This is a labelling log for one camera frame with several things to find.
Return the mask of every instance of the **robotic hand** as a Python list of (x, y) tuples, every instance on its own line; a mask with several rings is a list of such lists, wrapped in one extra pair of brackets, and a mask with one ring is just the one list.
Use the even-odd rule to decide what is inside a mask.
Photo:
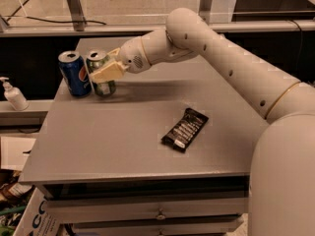
[(315, 89), (215, 33), (194, 12), (177, 9), (166, 30), (127, 41), (95, 82), (140, 73), (191, 51), (202, 55), (272, 125), (251, 167), (249, 235), (309, 236), (315, 210)]

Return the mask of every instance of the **desk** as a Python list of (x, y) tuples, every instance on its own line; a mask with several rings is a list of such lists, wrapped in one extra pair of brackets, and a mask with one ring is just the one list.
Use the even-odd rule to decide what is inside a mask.
[[(127, 39), (82, 39), (78, 50), (110, 51)], [(202, 57), (126, 74), (116, 85), (109, 98), (75, 98), (60, 85), (21, 182), (36, 185), (52, 207), (246, 198), (252, 153), (268, 124)], [(187, 107), (210, 120), (181, 153), (160, 139)]]

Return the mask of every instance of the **blue soda can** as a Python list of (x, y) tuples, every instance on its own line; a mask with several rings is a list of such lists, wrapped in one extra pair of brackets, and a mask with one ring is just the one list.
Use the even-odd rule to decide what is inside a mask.
[(92, 91), (84, 59), (78, 51), (65, 51), (58, 57), (61, 74), (69, 92), (76, 97), (88, 95)]

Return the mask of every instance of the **gray table surface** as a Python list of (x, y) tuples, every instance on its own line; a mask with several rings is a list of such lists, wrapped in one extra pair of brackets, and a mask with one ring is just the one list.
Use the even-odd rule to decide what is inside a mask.
[[(127, 38), (81, 39), (85, 56)], [(201, 56), (126, 74), (109, 98), (60, 85), (20, 178), (35, 185), (248, 174), (268, 124)], [(160, 141), (191, 107), (210, 119), (185, 153)]]

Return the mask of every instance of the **drawer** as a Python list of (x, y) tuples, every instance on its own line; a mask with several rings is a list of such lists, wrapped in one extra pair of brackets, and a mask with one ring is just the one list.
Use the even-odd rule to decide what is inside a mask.
[(243, 219), (241, 216), (171, 218), (164, 221), (138, 220), (75, 224), (75, 233), (93, 233), (97, 236), (162, 236), (200, 235), (234, 231)]
[(160, 200), (160, 198), (49, 201), (46, 210), (61, 223), (156, 219), (242, 214), (247, 198)]

